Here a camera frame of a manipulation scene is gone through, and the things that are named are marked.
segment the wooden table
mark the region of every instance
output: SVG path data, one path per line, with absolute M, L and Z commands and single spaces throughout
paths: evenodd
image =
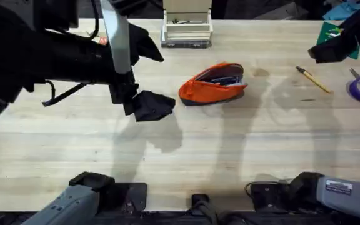
M 159 45 L 160 21 L 133 23 Z M 141 88 L 177 101 L 174 114 L 158 122 L 126 117 L 107 86 L 85 87 L 47 108 L 41 101 L 49 86 L 23 91 L 0 117 L 0 211 L 37 211 L 83 171 L 148 183 L 148 210 L 185 209 L 194 193 L 239 202 L 224 208 L 248 208 L 246 183 L 303 171 L 360 181 L 360 102 L 346 92 L 349 68 L 360 73 L 360 58 L 316 64 L 307 50 L 322 23 L 215 21 L 212 48 L 162 49 L 163 63 L 141 59 L 134 68 Z M 93 25 L 82 21 L 81 28 L 91 32 Z M 222 61 L 244 66 L 245 96 L 185 107 L 181 84 Z M 56 82 L 58 92 L 72 85 Z

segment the gray robot arm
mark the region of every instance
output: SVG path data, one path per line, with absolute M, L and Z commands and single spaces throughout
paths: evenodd
M 24 225 L 86 224 L 101 209 L 109 206 L 115 180 L 95 172 L 84 172 L 69 182 L 69 187 Z
M 85 224 L 98 212 L 99 193 L 83 185 L 69 186 L 53 202 L 39 211 L 24 225 Z
M 320 177 L 316 197 L 326 207 L 360 218 L 360 182 Z

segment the green object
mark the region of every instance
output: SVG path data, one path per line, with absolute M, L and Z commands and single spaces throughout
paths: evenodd
M 336 25 L 333 25 L 328 22 L 324 22 L 322 29 L 320 30 L 320 34 L 319 34 L 316 44 L 321 44 L 321 43 L 327 41 L 328 39 L 331 39 L 332 37 L 329 36 L 328 34 L 339 34 L 340 31 L 341 30 Z M 351 53 L 349 55 L 349 57 L 353 58 L 353 59 L 358 59 L 359 58 L 359 50 L 360 50 L 360 45 L 358 44 L 356 51 Z

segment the yellow pencil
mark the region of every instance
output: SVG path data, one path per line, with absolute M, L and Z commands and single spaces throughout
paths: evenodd
M 305 69 L 297 66 L 297 70 L 299 72 L 301 72 L 303 75 L 305 75 L 308 79 L 310 79 L 313 83 L 315 83 L 316 85 L 318 85 L 323 91 L 326 91 L 327 93 L 333 93 L 332 90 L 328 89 L 325 87 L 324 84 L 322 84 L 320 81 L 318 81 L 317 79 L 313 78 L 313 76 L 308 73 Z

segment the orange pouch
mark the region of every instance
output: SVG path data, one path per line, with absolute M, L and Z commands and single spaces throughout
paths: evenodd
M 236 99 L 244 94 L 244 68 L 237 63 L 222 62 L 194 76 L 179 90 L 186 106 L 200 106 Z

